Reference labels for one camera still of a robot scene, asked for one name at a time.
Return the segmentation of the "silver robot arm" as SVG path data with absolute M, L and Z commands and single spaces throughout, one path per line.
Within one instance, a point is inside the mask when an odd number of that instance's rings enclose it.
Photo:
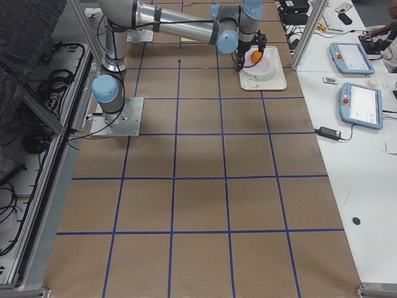
M 92 83 L 107 125 L 125 123 L 132 115 L 125 103 L 125 50 L 128 30 L 149 29 L 215 45 L 222 54 L 236 54 L 237 71 L 244 68 L 246 52 L 253 45 L 263 52 L 266 37 L 258 29 L 263 13 L 261 1 L 214 4 L 211 17 L 202 19 L 143 1 L 100 1 L 106 18 L 102 74 Z

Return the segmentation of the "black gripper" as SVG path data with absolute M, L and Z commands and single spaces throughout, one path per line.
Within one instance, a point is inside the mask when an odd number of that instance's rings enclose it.
M 244 68 L 246 52 L 248 52 L 253 45 L 257 45 L 259 52 L 263 54 L 267 43 L 267 37 L 260 30 L 257 30 L 252 34 L 245 34 L 243 31 L 239 31 L 238 34 L 239 40 L 236 54 L 236 71 L 240 72 Z

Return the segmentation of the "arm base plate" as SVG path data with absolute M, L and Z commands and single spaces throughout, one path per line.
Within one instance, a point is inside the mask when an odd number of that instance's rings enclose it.
M 137 29 L 127 31 L 127 43 L 151 43 L 154 33 L 148 29 Z
M 92 137 L 138 137 L 140 135 L 141 118 L 144 106 L 143 97 L 128 97 L 120 115 L 103 114 L 97 105 L 90 134 Z

